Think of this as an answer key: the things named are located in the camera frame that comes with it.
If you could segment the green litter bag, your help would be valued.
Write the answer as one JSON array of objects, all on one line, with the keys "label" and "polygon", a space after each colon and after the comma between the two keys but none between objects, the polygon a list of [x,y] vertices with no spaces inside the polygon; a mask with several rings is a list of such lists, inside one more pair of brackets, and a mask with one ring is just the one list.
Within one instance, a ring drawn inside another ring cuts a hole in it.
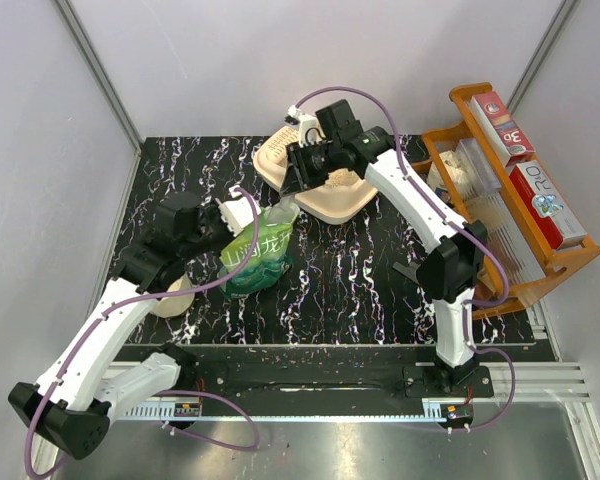
[{"label": "green litter bag", "polygon": [[[238,274],[221,285],[226,298],[245,298],[276,284],[291,267],[287,252],[294,223],[300,213],[299,206],[286,197],[264,208],[258,216],[258,236],[249,261]],[[222,268],[219,277],[235,271],[250,251],[253,226],[249,225],[221,251]]]}]

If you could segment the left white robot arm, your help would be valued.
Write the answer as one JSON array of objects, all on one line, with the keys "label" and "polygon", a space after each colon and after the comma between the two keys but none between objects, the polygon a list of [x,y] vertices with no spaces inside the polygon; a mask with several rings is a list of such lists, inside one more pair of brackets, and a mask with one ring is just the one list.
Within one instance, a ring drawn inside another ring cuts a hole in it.
[{"label": "left white robot arm", "polygon": [[121,252],[98,304],[64,352],[35,382],[18,382],[9,392],[9,404],[27,427],[27,460],[34,436],[84,459],[114,422],[146,399],[193,390],[197,359],[172,343],[110,380],[104,375],[148,314],[199,293],[178,283],[187,263],[220,253],[258,214],[246,197],[201,204],[196,195],[180,192],[158,204],[153,222]]}]

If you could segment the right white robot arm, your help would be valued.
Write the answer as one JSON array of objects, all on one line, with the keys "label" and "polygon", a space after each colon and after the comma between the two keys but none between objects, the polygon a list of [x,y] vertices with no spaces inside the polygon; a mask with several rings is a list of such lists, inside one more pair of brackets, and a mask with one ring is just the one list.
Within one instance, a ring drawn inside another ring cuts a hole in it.
[{"label": "right white robot arm", "polygon": [[470,348],[469,322],[485,226],[449,208],[405,163],[399,142],[380,126],[365,129],[347,101],[313,115],[291,106],[285,120],[297,128],[299,139],[286,148],[281,195],[316,189],[332,172],[347,169],[386,197],[415,230],[426,257],[412,271],[432,301],[437,328],[436,360],[425,377],[445,395],[460,394],[479,365]]}]

